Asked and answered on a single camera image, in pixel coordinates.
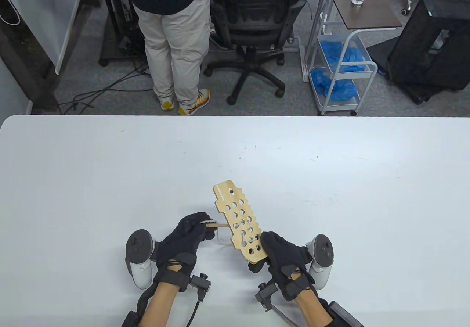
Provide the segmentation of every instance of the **blue plastic bag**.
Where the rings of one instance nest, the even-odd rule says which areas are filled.
[[[313,69],[311,71],[311,75],[317,93],[326,97],[329,87],[331,86],[331,78],[325,76],[320,69]],[[329,99],[334,102],[342,102],[349,100],[356,95],[357,87],[354,85],[352,80],[338,80],[333,87],[333,91],[331,92]]]
[[[322,41],[322,50],[325,54],[328,65],[333,72],[336,71],[338,66],[339,55],[343,51],[343,43],[341,42],[326,42]],[[364,58],[357,48],[348,48],[344,54],[343,62],[354,62],[354,61],[364,61]],[[352,66],[343,66],[339,72],[357,72],[365,71],[365,65],[352,65]]]

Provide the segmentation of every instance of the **beige pants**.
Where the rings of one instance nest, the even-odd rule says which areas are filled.
[[[209,50],[210,0],[193,0],[168,16],[135,10],[156,95],[162,99],[174,92],[178,102],[193,105],[200,65]]]

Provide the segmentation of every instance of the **floor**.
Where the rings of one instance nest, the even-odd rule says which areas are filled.
[[[406,23],[407,17],[400,15],[406,0],[387,0],[399,19]],[[318,0],[309,0],[313,11]],[[62,71],[60,83],[55,91],[60,103],[67,102],[74,95],[92,90],[100,90],[133,70],[131,62],[110,63],[107,67],[97,64],[101,40],[106,20],[106,7],[94,9],[88,17],[81,34],[73,47],[66,67]],[[310,11],[307,5],[295,23],[294,32],[306,43],[311,28]],[[401,30],[385,33],[363,33],[361,38],[366,46],[380,43],[398,36]],[[221,53],[209,53],[204,64],[220,59]],[[212,77],[201,73],[200,87],[211,90],[210,103],[198,111],[198,115],[282,115],[314,116],[317,114],[310,85],[302,81],[298,54],[287,54],[285,65],[279,67],[275,61],[265,67],[286,84],[285,96],[274,96],[275,87],[258,77],[249,77],[245,82],[238,102],[234,106],[226,103],[225,98],[231,93],[239,73],[235,71],[215,71]],[[121,90],[147,90],[152,88],[148,75],[126,80],[116,86]],[[164,114],[158,105],[153,91],[120,92],[108,91],[93,102],[94,108],[88,108],[84,114],[101,115],[160,115]],[[70,110],[68,114],[77,114]],[[176,110],[166,114],[176,114]],[[328,115],[343,116],[348,112],[336,112]],[[359,111],[360,116],[470,116],[470,87],[458,93],[442,92],[429,102],[415,105],[397,87],[386,79],[377,76],[371,86],[369,97]]]

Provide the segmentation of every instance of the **black mesh chair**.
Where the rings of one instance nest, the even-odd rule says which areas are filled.
[[[211,76],[213,70],[222,67],[242,70],[233,93],[227,103],[234,105],[248,75],[256,73],[270,80],[276,87],[275,95],[284,96],[286,85],[261,65],[277,59],[284,65],[282,47],[292,33],[292,25],[307,0],[212,0],[210,14],[216,32],[228,49],[236,47],[242,61],[220,61],[209,63],[204,75]],[[258,48],[272,48],[260,54]]]

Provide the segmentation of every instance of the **white cart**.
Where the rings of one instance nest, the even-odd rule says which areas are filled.
[[[342,20],[328,20],[331,17],[333,3],[336,5]],[[332,26],[345,25],[347,33],[332,35],[327,34]],[[351,3],[351,0],[325,0],[320,1],[319,9],[312,27],[311,44],[307,47],[305,57],[306,64],[303,67],[304,80],[310,82],[317,108],[318,115],[323,116],[326,112],[332,111],[351,111],[352,116],[356,116],[361,108],[370,86],[377,73],[377,64],[372,61],[367,52],[364,43],[359,37],[362,32],[389,31],[400,27],[401,23],[389,8],[385,0],[365,0],[357,7]],[[341,42],[343,49],[338,57],[338,63],[327,61],[327,56],[322,48],[322,42]],[[357,48],[362,55],[362,61],[347,62],[344,56],[348,48]],[[344,67],[363,66],[363,71],[345,72]],[[324,75],[331,79],[331,85],[324,95],[316,90],[313,79],[313,71],[322,71]],[[332,102],[331,94],[338,80],[350,80],[356,85],[354,80],[366,79],[366,85],[361,90],[358,87],[356,96],[344,102]]]

